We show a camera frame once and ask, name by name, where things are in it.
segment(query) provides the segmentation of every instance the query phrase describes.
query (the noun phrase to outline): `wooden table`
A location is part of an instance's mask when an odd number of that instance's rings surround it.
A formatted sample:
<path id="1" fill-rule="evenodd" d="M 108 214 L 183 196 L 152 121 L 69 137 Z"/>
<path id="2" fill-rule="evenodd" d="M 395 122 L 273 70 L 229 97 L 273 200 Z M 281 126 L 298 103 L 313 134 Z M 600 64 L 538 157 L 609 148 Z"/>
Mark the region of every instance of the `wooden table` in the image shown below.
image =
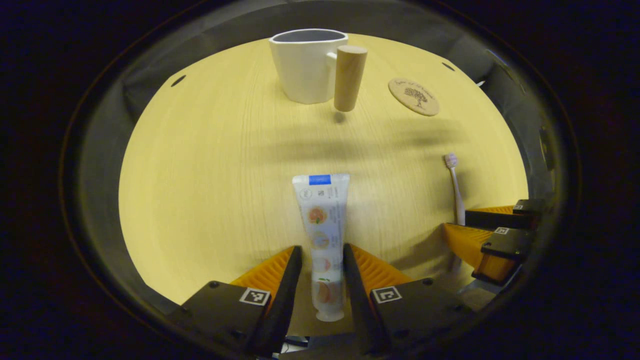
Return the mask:
<path id="1" fill-rule="evenodd" d="M 316 320 L 310 259 L 291 177 L 351 174 L 345 240 L 416 279 L 445 273 L 439 225 L 454 221 L 442 156 L 455 152 L 467 208 L 528 198 L 515 140 L 492 102 L 451 62 L 364 35 L 369 50 L 356 108 L 303 105 L 281 91 L 266 39 L 214 54 L 170 77 L 140 117 L 120 174 L 120 220 L 145 282 L 181 304 L 210 280 L 230 282 L 291 246 L 305 250 L 291 335 L 352 331 Z M 186 77 L 175 86 L 174 82 Z M 425 117 L 389 92 L 418 81 L 440 103 Z M 470 269 L 448 277 L 471 281 Z"/>

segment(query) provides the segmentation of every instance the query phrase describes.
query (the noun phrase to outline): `toothbrush handle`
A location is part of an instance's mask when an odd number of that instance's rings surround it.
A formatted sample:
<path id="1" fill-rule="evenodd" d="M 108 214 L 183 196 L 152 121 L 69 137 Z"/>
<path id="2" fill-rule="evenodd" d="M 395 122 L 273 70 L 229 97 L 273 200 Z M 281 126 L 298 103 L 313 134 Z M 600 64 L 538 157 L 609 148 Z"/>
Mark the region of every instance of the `toothbrush handle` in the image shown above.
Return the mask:
<path id="1" fill-rule="evenodd" d="M 465 205 L 462 203 L 462 196 L 458 188 L 458 179 L 456 178 L 455 168 L 451 168 L 451 177 L 453 177 L 453 188 L 456 192 L 456 219 L 458 225 L 465 225 Z"/>

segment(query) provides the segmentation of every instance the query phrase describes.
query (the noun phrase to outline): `mug handle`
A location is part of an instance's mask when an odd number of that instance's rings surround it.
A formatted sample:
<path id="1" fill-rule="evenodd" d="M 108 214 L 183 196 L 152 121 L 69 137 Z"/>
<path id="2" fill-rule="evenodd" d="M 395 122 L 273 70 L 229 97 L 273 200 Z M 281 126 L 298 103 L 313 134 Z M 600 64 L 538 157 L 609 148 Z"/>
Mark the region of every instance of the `mug handle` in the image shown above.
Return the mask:
<path id="1" fill-rule="evenodd" d="M 339 111 L 351 111 L 356 107 L 366 60 L 367 49 L 352 45 L 338 46 L 333 105 Z"/>

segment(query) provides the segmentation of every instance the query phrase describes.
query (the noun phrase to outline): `toothbrush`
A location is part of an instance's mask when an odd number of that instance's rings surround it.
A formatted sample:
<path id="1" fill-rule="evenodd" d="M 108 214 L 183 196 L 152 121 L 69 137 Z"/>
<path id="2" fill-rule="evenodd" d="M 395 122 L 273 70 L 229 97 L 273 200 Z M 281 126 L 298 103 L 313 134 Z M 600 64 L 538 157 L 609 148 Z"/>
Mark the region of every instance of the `toothbrush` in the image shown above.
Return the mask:
<path id="1" fill-rule="evenodd" d="M 465 225 L 465 205 L 462 203 L 462 196 L 460 195 L 460 189 L 458 188 L 458 179 L 456 179 L 456 166 L 458 165 L 458 158 L 453 152 L 444 156 L 444 162 L 447 164 L 449 170 L 451 170 L 451 177 L 453 178 L 453 188 L 456 192 L 456 219 L 458 225 Z"/>

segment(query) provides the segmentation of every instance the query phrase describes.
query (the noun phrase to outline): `white mug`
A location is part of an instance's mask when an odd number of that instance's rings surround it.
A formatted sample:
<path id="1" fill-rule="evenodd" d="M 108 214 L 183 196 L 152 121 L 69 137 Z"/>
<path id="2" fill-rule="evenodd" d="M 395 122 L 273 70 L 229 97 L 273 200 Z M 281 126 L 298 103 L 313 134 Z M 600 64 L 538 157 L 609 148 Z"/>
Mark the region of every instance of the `white mug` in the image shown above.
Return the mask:
<path id="1" fill-rule="evenodd" d="M 292 30 L 270 38 L 273 62 L 287 97 L 314 104 L 328 101 L 335 94 L 338 110 L 352 110 L 367 51 L 345 46 L 348 40 L 347 34 L 328 29 Z"/>

